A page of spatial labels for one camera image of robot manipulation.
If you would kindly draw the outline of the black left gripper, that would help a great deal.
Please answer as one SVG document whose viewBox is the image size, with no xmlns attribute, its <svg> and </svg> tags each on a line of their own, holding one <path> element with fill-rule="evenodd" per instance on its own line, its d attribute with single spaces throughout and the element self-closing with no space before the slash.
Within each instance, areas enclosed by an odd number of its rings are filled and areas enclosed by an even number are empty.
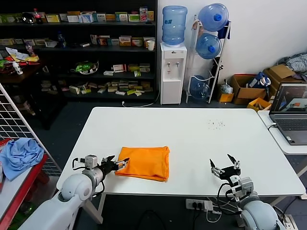
<svg viewBox="0 0 307 230">
<path fill-rule="evenodd" d="M 111 171 L 117 171 L 118 169 L 123 169 L 127 166 L 129 158 L 125 158 L 117 162 L 109 162 L 114 159 L 115 155 L 111 155 L 105 158 L 102 158 L 101 165 L 98 168 L 103 174 L 109 174 Z"/>
</svg>

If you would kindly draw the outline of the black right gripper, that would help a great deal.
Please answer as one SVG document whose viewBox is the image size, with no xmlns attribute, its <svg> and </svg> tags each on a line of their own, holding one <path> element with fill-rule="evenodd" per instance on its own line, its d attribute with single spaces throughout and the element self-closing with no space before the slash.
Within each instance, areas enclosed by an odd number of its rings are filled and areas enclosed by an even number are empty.
<svg viewBox="0 0 307 230">
<path fill-rule="evenodd" d="M 240 161 L 237 161 L 230 154 L 227 155 L 230 161 L 234 166 L 228 166 L 226 168 L 219 169 L 215 166 L 213 161 L 210 159 L 211 172 L 216 177 L 219 177 L 221 180 L 227 180 L 230 184 L 235 184 L 239 180 L 241 175 Z"/>
</svg>

